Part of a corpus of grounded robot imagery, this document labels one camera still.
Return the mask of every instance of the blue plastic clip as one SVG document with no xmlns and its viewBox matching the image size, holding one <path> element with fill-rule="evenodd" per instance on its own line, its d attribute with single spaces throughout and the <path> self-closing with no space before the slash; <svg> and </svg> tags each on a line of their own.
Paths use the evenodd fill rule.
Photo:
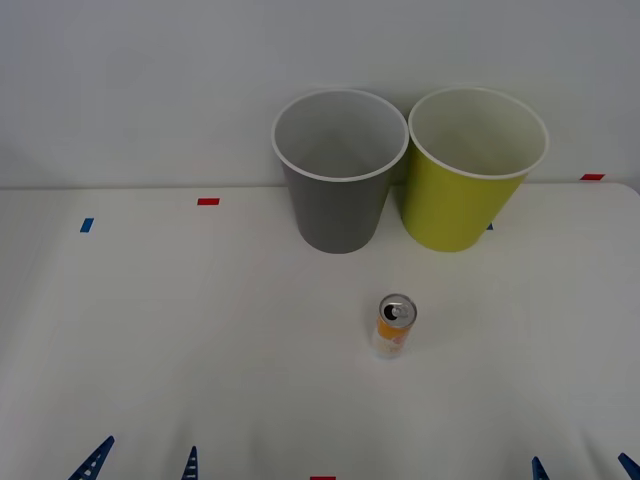
<svg viewBox="0 0 640 480">
<path fill-rule="evenodd" d="M 198 450 L 196 447 L 191 447 L 191 453 L 189 454 L 189 460 L 187 460 L 187 466 L 184 467 L 182 480 L 198 480 Z"/>
<path fill-rule="evenodd" d="M 69 480 L 95 480 L 98 478 L 102 464 L 107 458 L 114 441 L 113 437 L 109 437 L 102 442 L 102 445 L 96 448 L 94 452 L 89 455 L 89 458 L 71 474 Z"/>
<path fill-rule="evenodd" d="M 640 467 L 636 464 L 636 462 L 631 460 L 624 453 L 620 454 L 618 460 L 620 460 L 620 463 L 631 477 L 631 480 L 640 480 Z"/>
<path fill-rule="evenodd" d="M 544 467 L 538 457 L 533 457 L 531 468 L 533 470 L 533 480 L 549 480 L 549 475 L 544 471 Z"/>
</svg>

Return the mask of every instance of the blue tape marker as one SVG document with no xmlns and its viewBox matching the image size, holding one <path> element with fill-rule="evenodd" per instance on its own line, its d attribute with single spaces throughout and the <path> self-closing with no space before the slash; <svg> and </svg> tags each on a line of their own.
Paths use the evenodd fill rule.
<svg viewBox="0 0 640 480">
<path fill-rule="evenodd" d="M 91 225 L 93 225 L 93 218 L 85 218 L 82 227 L 80 227 L 80 233 L 89 233 Z"/>
<path fill-rule="evenodd" d="M 640 467 L 636 464 L 636 462 L 631 460 L 624 453 L 620 454 L 620 456 L 618 457 L 618 460 L 620 460 L 620 463 L 622 464 L 624 469 L 627 471 L 627 473 L 631 477 L 631 480 L 640 479 Z"/>
</svg>

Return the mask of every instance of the gray cup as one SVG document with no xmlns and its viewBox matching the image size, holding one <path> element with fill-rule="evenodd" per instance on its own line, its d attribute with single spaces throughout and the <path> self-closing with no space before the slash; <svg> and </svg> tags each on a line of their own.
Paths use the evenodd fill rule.
<svg viewBox="0 0 640 480">
<path fill-rule="evenodd" d="M 271 141 L 307 243 L 327 253 L 365 246 L 409 143 L 398 109 L 359 90 L 311 93 L 280 112 Z"/>
</svg>

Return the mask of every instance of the white wall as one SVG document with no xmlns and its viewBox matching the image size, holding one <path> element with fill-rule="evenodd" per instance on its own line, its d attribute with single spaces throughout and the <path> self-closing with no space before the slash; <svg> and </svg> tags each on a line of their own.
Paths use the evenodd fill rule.
<svg viewBox="0 0 640 480">
<path fill-rule="evenodd" d="M 533 180 L 640 186 L 639 46 L 636 0 L 4 0 L 0 185 L 280 183 L 298 94 L 480 83 L 548 123 Z"/>
</svg>

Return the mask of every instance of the can lid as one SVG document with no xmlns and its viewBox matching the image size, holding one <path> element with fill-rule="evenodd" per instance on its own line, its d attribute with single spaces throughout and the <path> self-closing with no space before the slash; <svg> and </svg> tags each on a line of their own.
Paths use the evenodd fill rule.
<svg viewBox="0 0 640 480">
<path fill-rule="evenodd" d="M 418 309 L 406 295 L 393 293 L 380 302 L 380 318 L 390 327 L 406 328 L 416 321 Z"/>
</svg>

